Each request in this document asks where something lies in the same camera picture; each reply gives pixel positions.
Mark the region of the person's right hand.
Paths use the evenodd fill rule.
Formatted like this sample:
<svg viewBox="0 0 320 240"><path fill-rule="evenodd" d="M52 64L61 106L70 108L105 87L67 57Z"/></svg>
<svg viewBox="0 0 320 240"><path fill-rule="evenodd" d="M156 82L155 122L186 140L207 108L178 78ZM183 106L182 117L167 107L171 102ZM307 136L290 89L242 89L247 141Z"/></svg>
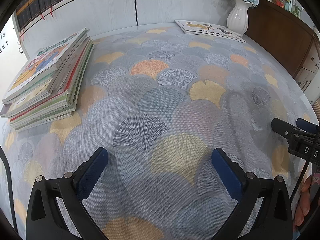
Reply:
<svg viewBox="0 0 320 240"><path fill-rule="evenodd" d="M294 229L303 223L305 216L310 211L310 186L312 183L312 178L313 176L309 176L301 188L300 200L299 204L297 205L293 220Z"/></svg>

